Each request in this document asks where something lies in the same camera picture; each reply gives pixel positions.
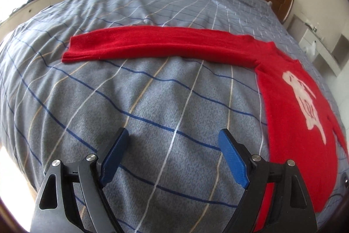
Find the white desk cabinet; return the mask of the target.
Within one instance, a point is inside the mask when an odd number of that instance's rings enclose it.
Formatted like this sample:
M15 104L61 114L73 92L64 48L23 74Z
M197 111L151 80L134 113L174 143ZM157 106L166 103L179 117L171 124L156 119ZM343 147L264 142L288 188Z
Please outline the white desk cabinet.
M297 15L291 17L287 31L304 53L307 44L316 41L316 58L314 61L310 60L310 62L323 77L348 78L348 37L340 35L334 48L330 49L325 45L324 38L316 33L309 23Z

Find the white plastic bag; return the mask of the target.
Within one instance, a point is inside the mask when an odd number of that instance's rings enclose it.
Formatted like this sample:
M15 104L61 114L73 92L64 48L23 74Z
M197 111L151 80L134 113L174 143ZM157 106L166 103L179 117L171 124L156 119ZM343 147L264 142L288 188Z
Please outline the white plastic bag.
M315 60L316 53L317 53L316 41L313 41L311 44L307 44L305 53L310 60L312 60L312 61Z

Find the grey plaid duvet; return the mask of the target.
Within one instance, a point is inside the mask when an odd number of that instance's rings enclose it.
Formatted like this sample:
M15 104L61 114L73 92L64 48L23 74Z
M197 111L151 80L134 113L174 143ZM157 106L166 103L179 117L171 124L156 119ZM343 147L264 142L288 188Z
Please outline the grey plaid duvet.
M70 39L154 25L273 41L301 62L334 114L324 79L263 0L65 0L1 44L1 144L35 190L51 162L81 160L120 127L130 146L105 195L125 232L221 232L243 189L218 148L229 129L269 158L267 118L252 69L198 59L64 64Z

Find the red knit sweater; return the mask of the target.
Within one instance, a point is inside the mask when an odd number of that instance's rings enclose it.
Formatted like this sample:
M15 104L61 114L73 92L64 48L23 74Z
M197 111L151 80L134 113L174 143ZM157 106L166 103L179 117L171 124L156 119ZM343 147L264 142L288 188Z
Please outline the red knit sweater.
M303 64L250 35L131 25L75 35L63 63L95 63L91 98L74 123L130 134L112 185L112 210L128 232L221 232L244 189L218 144L227 129L266 161L293 160L317 230L336 230L347 192L345 135Z

